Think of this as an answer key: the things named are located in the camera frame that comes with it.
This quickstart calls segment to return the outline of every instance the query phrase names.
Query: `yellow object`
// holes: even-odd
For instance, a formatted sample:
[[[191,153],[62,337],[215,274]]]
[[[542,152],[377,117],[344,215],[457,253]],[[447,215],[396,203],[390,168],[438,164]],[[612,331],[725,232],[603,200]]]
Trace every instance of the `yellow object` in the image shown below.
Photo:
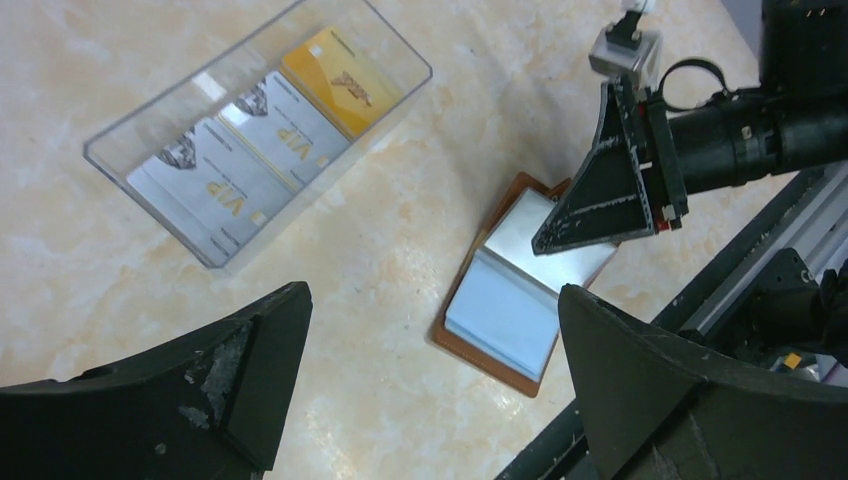
[[[796,368],[798,368],[798,365],[800,363],[801,363],[801,356],[794,354],[794,353],[790,353],[789,355],[786,356],[786,359],[783,360],[783,364],[786,365],[787,367],[791,368],[792,370],[795,370]]]
[[[350,140],[403,97],[400,88],[333,27],[286,54],[280,72]]]

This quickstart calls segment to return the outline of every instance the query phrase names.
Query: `robotic arm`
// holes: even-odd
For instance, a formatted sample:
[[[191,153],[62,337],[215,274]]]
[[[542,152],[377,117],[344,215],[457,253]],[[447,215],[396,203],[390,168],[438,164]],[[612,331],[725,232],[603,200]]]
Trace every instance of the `robotic arm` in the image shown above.
[[[592,149],[534,237],[537,255],[678,229],[688,195],[848,158],[848,0],[764,0],[760,86],[736,91],[695,58],[652,88],[660,37],[636,27],[654,3],[625,2],[595,43],[593,68],[613,78]],[[665,81],[682,67],[708,70],[722,90],[699,108],[669,105]]]

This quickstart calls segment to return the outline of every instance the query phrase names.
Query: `transparent box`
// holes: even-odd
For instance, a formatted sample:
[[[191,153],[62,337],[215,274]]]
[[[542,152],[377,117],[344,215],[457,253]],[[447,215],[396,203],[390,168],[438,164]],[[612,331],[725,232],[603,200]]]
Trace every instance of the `transparent box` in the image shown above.
[[[258,230],[253,233],[242,232],[249,235],[249,238],[237,241],[229,237],[233,243],[221,250],[226,250],[226,253],[211,254],[208,245],[197,241],[197,232],[189,231],[183,221],[191,221],[192,218],[197,220],[199,214],[196,209],[180,202],[169,204],[167,209],[163,209],[157,203],[160,202],[159,197],[151,200],[147,187],[142,188],[133,178],[140,175],[138,172],[145,162],[156,157],[162,159],[162,152],[167,149],[179,149],[188,132],[191,132],[194,142],[199,141],[195,138],[195,130],[201,128],[201,125],[208,125],[210,118],[223,118],[222,112],[226,111],[226,108],[232,110],[232,106],[242,99],[246,92],[252,91],[258,84],[264,85],[269,78],[267,76],[275,74],[275,70],[281,68],[284,57],[326,31],[328,27],[343,32],[344,40],[352,43],[356,52],[364,53],[370,61],[369,65],[379,71],[381,78],[390,79],[393,88],[396,87],[396,90],[392,90],[396,95],[391,98],[396,101],[392,100],[390,108],[386,108],[385,113],[380,114],[376,122],[369,123],[367,128],[348,136],[349,143],[336,149],[342,153],[337,156],[333,153],[329,164],[326,157],[322,158],[325,160],[321,167],[323,170],[314,178],[303,181],[302,185],[298,184],[297,188],[300,190],[295,191],[293,198],[286,200],[287,203],[279,211],[271,212],[267,216],[260,214],[258,218],[262,223]],[[88,140],[84,145],[83,155],[167,228],[203,265],[209,268],[226,266],[227,270],[238,269],[267,246],[358,158],[396,126],[411,108],[416,94],[432,75],[432,67],[427,61],[367,0],[299,0],[196,72]],[[354,91],[354,87],[348,90],[354,94],[359,93]],[[321,103],[320,99],[316,100],[314,97],[311,101],[313,104],[316,101]],[[207,126],[206,130],[220,140],[213,129]],[[194,161],[194,143],[191,145],[191,159]],[[292,139],[289,145],[298,148],[297,139]],[[233,212],[239,207],[234,202],[238,201],[240,193],[244,193],[239,188],[236,188],[238,192],[233,192],[219,189],[218,186],[208,190],[210,195],[219,195],[222,199],[220,203],[231,206]],[[263,194],[269,196],[268,191],[266,189]]]

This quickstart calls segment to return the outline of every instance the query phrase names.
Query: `marble tabletop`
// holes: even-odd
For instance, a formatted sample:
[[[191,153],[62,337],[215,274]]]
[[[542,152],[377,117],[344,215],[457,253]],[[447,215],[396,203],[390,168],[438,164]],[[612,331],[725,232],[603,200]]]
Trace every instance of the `marble tabletop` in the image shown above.
[[[0,386],[65,380],[306,280],[315,310],[266,478],[489,478],[574,398],[555,349],[529,399],[426,334],[515,174],[573,175],[601,78],[587,53],[619,0],[374,0],[433,64],[412,113],[234,276],[212,274],[81,156],[82,142],[286,0],[2,2]],[[663,66],[704,56],[731,87],[754,55],[720,0],[659,2]],[[683,71],[675,103],[717,89]],[[690,199],[681,231],[623,245],[591,290],[650,320],[785,178]]]

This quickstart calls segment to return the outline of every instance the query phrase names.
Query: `clear plastic tray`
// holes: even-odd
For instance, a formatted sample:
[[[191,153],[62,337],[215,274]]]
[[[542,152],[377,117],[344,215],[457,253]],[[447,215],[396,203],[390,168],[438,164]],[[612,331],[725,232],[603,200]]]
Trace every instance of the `clear plastic tray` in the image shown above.
[[[280,68],[284,55],[333,27],[363,52],[398,88],[397,103],[376,123],[350,138],[350,145],[294,198],[226,258],[212,258],[130,182],[130,175],[204,119],[215,116],[240,95]],[[209,268],[238,269],[323,194],[382,138],[412,106],[432,78],[432,67],[366,0],[300,0],[233,47],[162,92],[84,145],[83,155],[138,202],[198,260]],[[186,207],[186,215],[193,215]]]

